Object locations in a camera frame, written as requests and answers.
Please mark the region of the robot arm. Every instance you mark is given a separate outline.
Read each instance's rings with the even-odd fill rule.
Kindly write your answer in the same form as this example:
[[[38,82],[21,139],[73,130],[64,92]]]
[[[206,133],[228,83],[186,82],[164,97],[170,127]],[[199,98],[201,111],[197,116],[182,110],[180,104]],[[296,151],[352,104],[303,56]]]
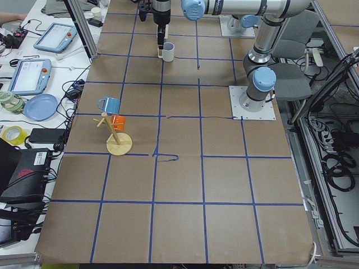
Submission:
[[[275,72],[267,67],[279,32],[287,18],[304,11],[310,1],[182,1],[184,16],[196,21],[203,15],[256,15],[262,23],[254,46],[243,61],[248,88],[240,97],[240,105],[247,111],[260,111],[268,93],[276,82]]]
[[[228,22],[227,28],[231,33],[243,34],[247,29],[257,25],[259,17],[257,15],[232,15]]]

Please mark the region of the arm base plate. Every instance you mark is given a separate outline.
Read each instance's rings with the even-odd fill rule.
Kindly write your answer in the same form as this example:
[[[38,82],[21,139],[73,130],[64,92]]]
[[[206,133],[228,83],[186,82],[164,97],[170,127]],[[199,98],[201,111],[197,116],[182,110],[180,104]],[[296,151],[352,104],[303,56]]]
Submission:
[[[247,86],[229,86],[232,118],[235,120],[276,120],[270,94],[262,101],[247,96]]]
[[[254,39],[254,26],[258,17],[255,15],[224,15],[219,18],[222,37]]]

